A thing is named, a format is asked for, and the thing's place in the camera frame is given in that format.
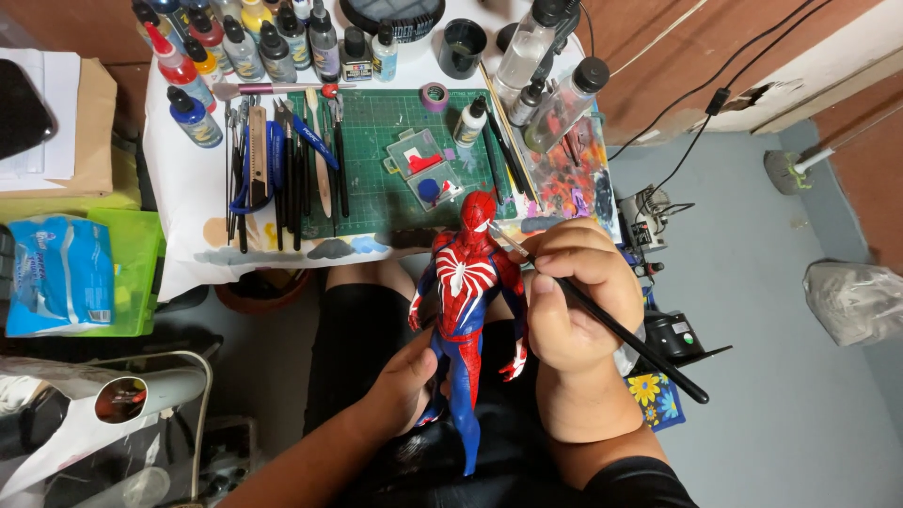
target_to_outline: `action figure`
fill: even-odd
[[[438,279],[440,307],[430,347],[440,361],[439,369],[433,398],[417,425],[433,421],[442,414],[446,400],[439,392],[439,385],[450,370],[449,408],[464,444],[465,476],[473,474],[479,447],[479,422],[473,409],[479,387],[483,317],[499,291],[514,314],[515,336],[519,337],[514,360],[499,373],[505,374],[504,381],[511,381],[523,371],[526,362],[524,281],[520,277],[520,267],[507,258],[505,250],[489,235],[489,223],[495,216],[496,202],[492,194],[474,191],[464,197],[461,231],[444,231],[436,236],[430,264],[417,283],[408,317],[411,328],[418,329],[417,307],[424,293]]]

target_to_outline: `floral cloth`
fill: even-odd
[[[677,387],[663,373],[624,378],[624,382],[643,410],[646,424],[653,432],[686,421],[677,395]]]

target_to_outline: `blue leg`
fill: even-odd
[[[434,328],[433,335],[430,337],[430,349],[433,350],[433,353],[436,353],[436,360],[439,361],[439,366],[433,376],[436,384],[433,386],[433,395],[430,398],[430,403],[426,405],[424,414],[420,415],[417,423],[414,424],[415,427],[420,427],[425,423],[429,423],[439,418],[440,415],[442,415],[442,410],[445,409],[447,404],[445,396],[439,391],[440,385],[445,381],[445,375],[448,373],[449,368],[449,358],[445,356],[445,353],[442,351],[443,340],[444,339],[442,339],[442,336],[439,334],[439,330]]]
[[[467,343],[445,343],[445,352],[451,357],[451,416],[464,445],[465,476],[473,475],[477,467],[479,422],[473,408],[479,387],[481,342],[482,334]]]

